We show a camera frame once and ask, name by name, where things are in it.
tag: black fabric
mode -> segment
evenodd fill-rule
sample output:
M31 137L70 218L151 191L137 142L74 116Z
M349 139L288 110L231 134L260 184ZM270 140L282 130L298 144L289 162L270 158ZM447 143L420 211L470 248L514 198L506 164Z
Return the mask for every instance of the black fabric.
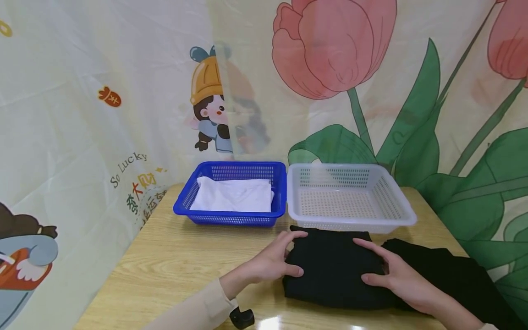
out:
M486 270L474 259L454 257L446 249L429 249L399 239L383 247L402 257L434 286L447 293L484 323L499 330L526 329L495 287ZM395 307L414 310L399 298Z
M395 295L385 288L363 283L364 273L383 274L383 261L352 239L370 241L367 232L336 232L291 226L308 232L294 240L286 262L304 269L300 278L284 277L287 298L336 308L382 309L393 306Z

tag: table surface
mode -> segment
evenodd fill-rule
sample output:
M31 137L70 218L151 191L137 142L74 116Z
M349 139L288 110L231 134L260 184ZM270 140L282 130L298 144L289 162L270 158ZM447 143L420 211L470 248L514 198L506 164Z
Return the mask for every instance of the table surface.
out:
M215 277L253 257L294 223L285 215L271 229L196 225L172 211L182 187L175 185L168 190L76 330L141 329ZM388 235L373 234L372 240L382 243L399 238L466 256L420 194L412 188L402 190L418 216L417 224ZM253 310L256 330L444 329L433 318L419 313L330 309L285 299L280 280L249 286L237 299L241 310ZM235 327L227 320L219 329Z

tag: pink tulip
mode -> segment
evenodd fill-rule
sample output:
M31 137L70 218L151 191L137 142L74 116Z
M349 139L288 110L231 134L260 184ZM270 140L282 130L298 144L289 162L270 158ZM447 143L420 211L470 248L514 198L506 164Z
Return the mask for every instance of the pink tulip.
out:
M508 79L528 77L528 1L506 0L488 42L493 71Z
M296 93L327 99L380 67L396 21L396 0L292 0L279 4L272 58Z

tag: cartoon character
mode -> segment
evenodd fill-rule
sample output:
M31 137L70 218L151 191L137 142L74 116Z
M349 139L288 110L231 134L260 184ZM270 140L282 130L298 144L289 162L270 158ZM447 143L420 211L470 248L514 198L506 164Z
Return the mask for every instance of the cartoon character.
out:
M0 330L22 311L59 253L55 226L0 203Z
M226 58L229 58L230 50L224 50ZM192 119L187 120L192 128L200 131L194 147L204 151L214 140L217 152L233 153L215 47L209 53L203 48L192 47L190 56L199 63L194 70L191 89L194 114ZM261 120L260 108L254 100L253 89L247 77L229 61L227 75L233 93L234 104L230 113L236 139L244 153L258 153L270 139Z
M191 104L200 131L194 147L200 151L207 150L209 142L214 140L217 152L233 153L214 46L209 54L203 48L192 47L190 55L199 63L194 70L191 87Z

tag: blue plastic basket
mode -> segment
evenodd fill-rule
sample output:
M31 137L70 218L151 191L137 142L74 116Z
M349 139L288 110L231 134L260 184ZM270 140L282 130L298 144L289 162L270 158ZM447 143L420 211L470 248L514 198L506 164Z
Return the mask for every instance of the blue plastic basket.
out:
M215 181L268 179L274 192L271 212L225 212L189 210L198 192L196 179L207 176ZM197 224L272 227L286 212L286 166L280 162L205 162L194 170L183 187L173 211Z

